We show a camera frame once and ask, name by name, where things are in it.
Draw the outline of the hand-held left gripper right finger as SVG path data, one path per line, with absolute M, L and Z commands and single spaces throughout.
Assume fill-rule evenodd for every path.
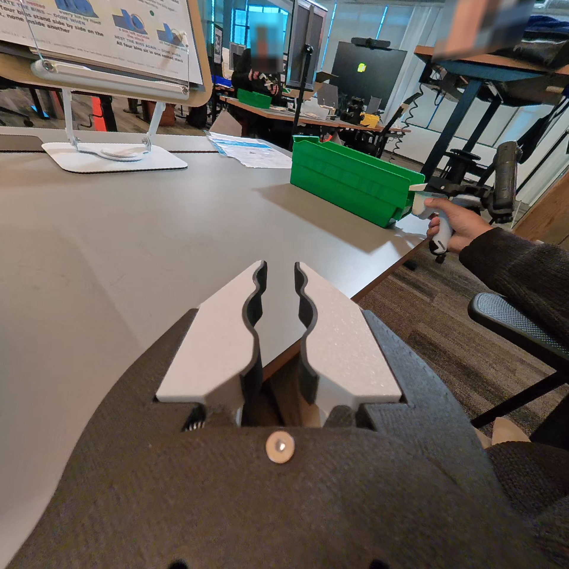
M 325 423 L 334 408 L 393 404 L 402 390 L 363 311 L 304 262 L 294 266 L 301 337 L 299 391 L 309 423 Z

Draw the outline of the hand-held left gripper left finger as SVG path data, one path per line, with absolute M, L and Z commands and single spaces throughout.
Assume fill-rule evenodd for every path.
M 267 263 L 258 260 L 199 305 L 155 394 L 159 402 L 222 406 L 240 414 L 252 401 L 263 378 L 254 327 L 266 282 Z

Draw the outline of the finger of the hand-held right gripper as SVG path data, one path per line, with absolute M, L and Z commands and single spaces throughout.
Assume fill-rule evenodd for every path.
M 426 205 L 426 200 L 431 199 L 431 193 L 426 188 L 426 183 L 413 184 L 409 187 L 409 192 L 413 193 L 411 213 L 420 219 L 428 219 L 431 216 L 431 208 Z

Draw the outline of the green plastic bin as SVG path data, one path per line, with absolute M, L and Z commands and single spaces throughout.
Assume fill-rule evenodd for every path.
M 293 144 L 290 183 L 381 228 L 411 213 L 424 175 L 331 141 Z

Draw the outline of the person's right forearm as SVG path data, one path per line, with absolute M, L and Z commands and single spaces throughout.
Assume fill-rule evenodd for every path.
M 568 251 L 495 228 L 475 238 L 459 260 L 568 347 Z

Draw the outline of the black standing desk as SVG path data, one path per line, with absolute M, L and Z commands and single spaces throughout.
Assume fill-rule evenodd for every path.
M 426 180 L 429 180 L 434 174 L 445 152 L 449 149 L 452 138 L 456 135 L 459 126 L 483 86 L 489 87 L 500 83 L 532 80 L 541 76 L 550 76 L 556 80 L 562 77 L 565 84 L 568 84 L 568 65 L 548 68 L 544 65 L 524 61 L 516 56 L 496 54 L 481 54 L 458 60 L 437 61 L 434 57 L 433 47 L 420 45 L 416 46 L 414 54 L 425 63 L 426 68 L 438 65 L 451 75 L 456 75 L 466 81 L 466 87 L 455 109 L 421 169 Z

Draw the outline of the grey desk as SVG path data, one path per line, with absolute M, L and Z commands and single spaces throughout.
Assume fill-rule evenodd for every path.
M 382 229 L 204 136 L 158 145 L 187 167 L 73 174 L 46 153 L 1 153 L 1 568 L 102 399 L 189 309 L 265 260 L 268 378 L 303 332 L 296 261 L 358 301 L 424 240 L 415 216 Z

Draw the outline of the person's right hand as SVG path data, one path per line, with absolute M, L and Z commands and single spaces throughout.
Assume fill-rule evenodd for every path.
M 431 241 L 435 241 L 439 233 L 440 214 L 444 213 L 448 218 L 453 230 L 447 247 L 447 250 L 451 253 L 459 254 L 473 240 L 483 233 L 492 230 L 492 227 L 477 213 L 467 210 L 455 202 L 449 202 L 447 199 L 439 197 L 426 198 L 424 204 L 426 208 L 435 210 L 427 230 L 427 237 Z

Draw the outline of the black mesh office chair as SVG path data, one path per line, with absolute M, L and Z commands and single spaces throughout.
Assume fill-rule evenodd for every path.
M 543 380 L 475 417 L 471 421 L 473 427 L 477 429 L 485 427 L 496 418 L 508 415 L 568 384 L 568 348 L 523 315 L 503 296 L 491 293 L 476 295 L 468 305 L 468 315 L 474 322 L 508 340 L 554 370 L 553 374 Z

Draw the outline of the computer monitor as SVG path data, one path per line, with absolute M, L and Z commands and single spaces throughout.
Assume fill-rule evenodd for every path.
M 380 100 L 384 111 L 397 83 L 407 51 L 369 48 L 348 41 L 338 42 L 330 84 L 347 100 L 357 97 L 367 105 L 372 97 Z
M 312 90 L 316 81 L 320 51 L 328 17 L 326 7 L 315 1 L 294 1 L 288 40 L 286 86 Z

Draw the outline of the white and blue paper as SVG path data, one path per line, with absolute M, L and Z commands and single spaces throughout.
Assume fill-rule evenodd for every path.
M 208 138 L 219 154 L 235 159 L 247 168 L 290 170 L 293 166 L 289 155 L 260 139 L 234 137 L 215 132 L 210 132 Z

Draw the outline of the small green bin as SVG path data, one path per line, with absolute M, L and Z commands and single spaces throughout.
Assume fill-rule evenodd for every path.
M 238 89 L 237 100 L 239 103 L 251 106 L 256 109 L 268 110 L 271 108 L 272 96 L 264 95 L 263 93 L 248 91 L 245 89 Z

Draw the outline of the instruction sheet on stand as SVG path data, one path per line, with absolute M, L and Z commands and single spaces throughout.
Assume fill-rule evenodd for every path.
M 183 170 L 186 164 L 160 146 L 154 138 L 167 104 L 192 108 L 207 103 L 212 79 L 197 1 L 186 1 L 192 23 L 203 85 L 141 75 L 132 71 L 104 67 L 98 63 L 72 60 L 59 54 L 41 53 L 39 48 L 6 42 L 1 47 L 1 77 L 18 84 L 61 89 L 66 142 L 44 143 L 43 150 L 63 170 L 77 174 L 106 172 Z M 72 120 L 72 93 L 136 98 L 155 103 L 148 131 L 140 142 L 86 143 L 76 135 Z

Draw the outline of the person's black sweater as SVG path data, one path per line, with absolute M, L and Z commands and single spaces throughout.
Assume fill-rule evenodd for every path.
M 491 445 L 486 453 L 549 568 L 568 568 L 568 451 L 509 441 Z

